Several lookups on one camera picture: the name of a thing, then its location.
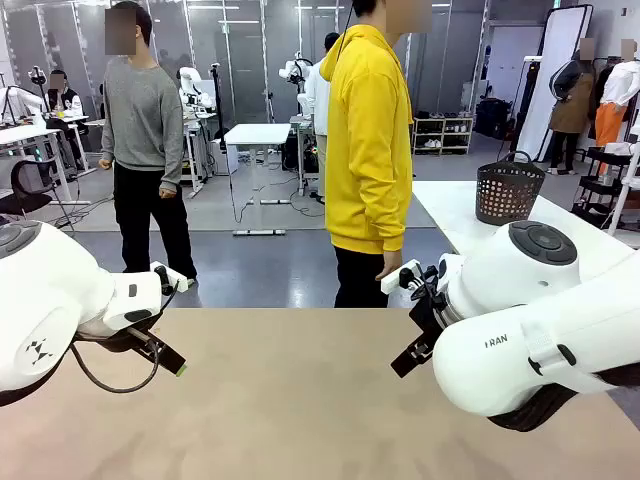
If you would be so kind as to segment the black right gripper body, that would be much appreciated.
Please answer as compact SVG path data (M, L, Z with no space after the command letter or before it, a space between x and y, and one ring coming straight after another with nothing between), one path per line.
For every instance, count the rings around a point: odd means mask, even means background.
M414 292L411 300L415 305L409 317L422 333L411 342L409 350L432 350L436 341L447 326L444 311L448 307L443 293Z

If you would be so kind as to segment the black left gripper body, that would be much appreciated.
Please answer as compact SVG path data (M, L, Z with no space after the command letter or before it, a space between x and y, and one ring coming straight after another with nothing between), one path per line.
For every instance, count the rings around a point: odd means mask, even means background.
M98 337L76 332L74 340L97 343L110 352L123 353L128 350L144 349L150 341L150 336L136 328L128 327L110 337Z

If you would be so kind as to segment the yellow hoodie person right hand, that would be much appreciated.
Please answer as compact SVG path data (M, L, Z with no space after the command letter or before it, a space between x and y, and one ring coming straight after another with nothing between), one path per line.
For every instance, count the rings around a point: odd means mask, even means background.
M383 253L383 269L376 276L377 281L381 281L383 278L387 277L397 269L401 268L403 265L403 256L401 250L396 251L385 251Z

